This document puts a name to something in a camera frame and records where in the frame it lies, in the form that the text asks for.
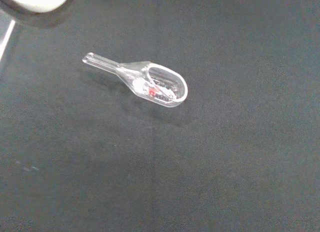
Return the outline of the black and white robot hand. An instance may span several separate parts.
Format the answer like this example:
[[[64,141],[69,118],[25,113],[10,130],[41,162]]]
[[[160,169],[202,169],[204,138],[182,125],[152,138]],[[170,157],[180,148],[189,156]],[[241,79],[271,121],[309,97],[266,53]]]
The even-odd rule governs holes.
[[[3,0],[34,13],[48,13],[62,6],[67,0]]]

